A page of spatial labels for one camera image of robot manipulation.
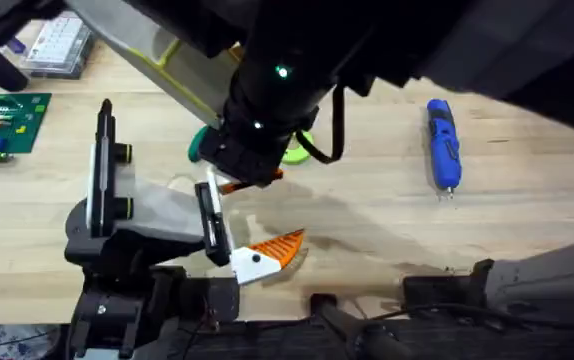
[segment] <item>wooden surface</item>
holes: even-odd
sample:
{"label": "wooden surface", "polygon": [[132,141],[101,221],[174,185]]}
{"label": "wooden surface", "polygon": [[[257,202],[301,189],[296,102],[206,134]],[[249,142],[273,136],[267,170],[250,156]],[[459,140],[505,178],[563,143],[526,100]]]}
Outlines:
{"label": "wooden surface", "polygon": [[[138,175],[179,190],[203,173],[186,159],[201,123],[104,44],[82,80],[37,80],[27,91],[54,95],[33,153],[0,166],[0,323],[68,322],[82,276],[63,258],[64,222],[85,196],[101,101],[114,103]],[[461,141],[464,175],[450,201],[439,201],[427,157],[424,105],[433,97],[450,102]],[[313,129],[327,151],[329,100]],[[574,243],[574,130],[426,81],[405,90],[377,82],[371,97],[348,94],[346,107],[341,162],[285,167],[285,180],[226,198],[239,244],[307,230],[290,268],[243,289],[241,318],[301,317],[313,292],[374,315],[397,306],[406,275]],[[175,263],[194,276],[228,271],[202,253]]]}

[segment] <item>blue screwdriver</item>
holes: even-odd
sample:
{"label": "blue screwdriver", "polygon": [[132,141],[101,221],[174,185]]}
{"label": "blue screwdriver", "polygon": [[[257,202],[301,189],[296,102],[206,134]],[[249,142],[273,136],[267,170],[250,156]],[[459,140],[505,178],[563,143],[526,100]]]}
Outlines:
{"label": "blue screwdriver", "polygon": [[454,197],[454,189],[460,183],[462,166],[458,154],[460,144],[456,137],[456,125],[445,100],[432,99],[427,103],[429,132],[431,135],[431,163],[436,185]]}

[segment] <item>black cable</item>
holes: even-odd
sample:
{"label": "black cable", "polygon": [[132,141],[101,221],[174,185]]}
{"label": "black cable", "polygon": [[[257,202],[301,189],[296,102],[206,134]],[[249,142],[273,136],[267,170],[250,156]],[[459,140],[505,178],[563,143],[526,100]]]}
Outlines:
{"label": "black cable", "polygon": [[[263,327],[258,327],[256,329],[245,328],[242,331],[202,331],[202,332],[199,331],[197,333],[197,335],[200,335],[200,336],[241,336],[241,335],[247,335],[247,334],[253,333],[253,332],[264,332],[264,331],[271,331],[271,330],[275,330],[275,329],[283,329],[283,328],[298,326],[298,325],[304,324],[306,322],[309,322],[310,320],[311,320],[311,317],[306,317],[306,318],[300,319],[300,320],[289,321],[289,322],[284,322],[284,323],[274,324],[274,325],[267,325],[267,326],[263,326]],[[189,334],[189,335],[194,333],[193,331],[185,329],[183,327],[178,327],[178,329]]]}
{"label": "black cable", "polygon": [[332,153],[331,157],[323,154],[307,140],[302,131],[296,131],[296,140],[307,152],[323,164],[331,164],[343,157],[345,149],[345,86],[336,85],[332,94]]}
{"label": "black cable", "polygon": [[194,345],[194,339],[196,338],[196,336],[198,336],[198,330],[200,330],[201,326],[203,326],[203,321],[198,323],[196,329],[194,329],[192,334],[189,336],[189,340],[187,340],[187,345],[185,346],[185,351],[183,351],[183,356],[180,358],[181,360],[185,360],[185,358],[187,357],[187,354],[189,353],[189,348],[191,348],[192,345]]}
{"label": "black cable", "polygon": [[503,313],[496,310],[490,309],[483,309],[475,306],[470,305],[463,305],[463,304],[449,304],[449,303],[438,303],[438,304],[430,304],[430,305],[418,305],[418,306],[410,306],[403,310],[394,311],[382,315],[375,316],[370,320],[385,320],[388,318],[406,315],[416,311],[422,310],[432,310],[432,309],[442,309],[442,310],[456,310],[461,311],[464,313],[475,314],[475,315],[485,315],[488,317],[493,317],[499,320],[505,320],[514,323],[523,323],[523,324],[531,324],[537,326],[544,326],[550,327],[554,329],[561,329],[561,330],[574,330],[574,323],[572,322],[563,322],[557,320],[543,320],[543,319],[530,319],[525,318],[522,316],[511,315],[507,313]]}
{"label": "black cable", "polygon": [[43,336],[47,336],[47,335],[53,333],[53,332],[56,331],[56,330],[58,330],[58,329],[53,329],[53,330],[45,331],[44,333],[40,333],[40,334],[34,335],[34,336],[28,336],[28,337],[22,338],[22,339],[11,340],[11,341],[5,341],[5,342],[3,342],[3,343],[0,343],[0,346],[9,345],[9,344],[15,344],[15,343],[19,343],[19,342],[23,342],[23,341],[27,341],[27,340],[31,340],[31,339],[35,339],[35,338],[39,338],[39,337],[43,337]]}

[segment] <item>circuit board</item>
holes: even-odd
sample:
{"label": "circuit board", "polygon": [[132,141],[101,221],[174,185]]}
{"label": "circuit board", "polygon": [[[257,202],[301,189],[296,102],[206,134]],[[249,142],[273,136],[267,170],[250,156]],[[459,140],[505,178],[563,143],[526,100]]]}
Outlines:
{"label": "circuit board", "polygon": [[4,152],[30,153],[47,111],[51,94],[0,94],[0,138],[7,140]]}

